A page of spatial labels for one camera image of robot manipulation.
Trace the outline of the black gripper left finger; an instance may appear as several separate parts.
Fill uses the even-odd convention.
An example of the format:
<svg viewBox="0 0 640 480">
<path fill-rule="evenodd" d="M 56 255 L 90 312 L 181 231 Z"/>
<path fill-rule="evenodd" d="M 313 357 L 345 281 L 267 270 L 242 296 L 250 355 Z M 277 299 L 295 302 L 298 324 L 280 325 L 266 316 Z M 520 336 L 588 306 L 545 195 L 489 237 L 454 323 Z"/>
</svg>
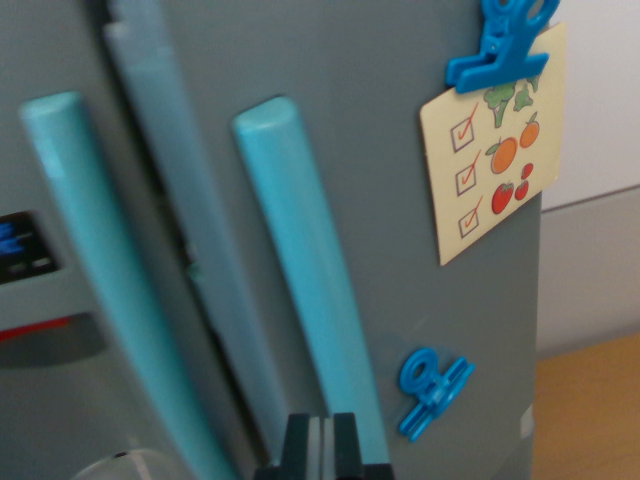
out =
<svg viewBox="0 0 640 480">
<path fill-rule="evenodd" d="M 309 414 L 288 418 L 279 465 L 279 479 L 318 480 L 321 478 L 322 423 Z"/>
</svg>

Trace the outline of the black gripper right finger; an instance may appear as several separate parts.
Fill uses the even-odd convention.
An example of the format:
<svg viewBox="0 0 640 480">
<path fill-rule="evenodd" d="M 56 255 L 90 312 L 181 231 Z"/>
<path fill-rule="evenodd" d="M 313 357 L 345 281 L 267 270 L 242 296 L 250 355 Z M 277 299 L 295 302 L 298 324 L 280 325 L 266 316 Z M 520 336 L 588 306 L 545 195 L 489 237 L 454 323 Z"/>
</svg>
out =
<svg viewBox="0 0 640 480">
<path fill-rule="evenodd" d="M 324 478 L 363 479 L 356 418 L 353 413 L 337 413 L 324 421 Z"/>
</svg>

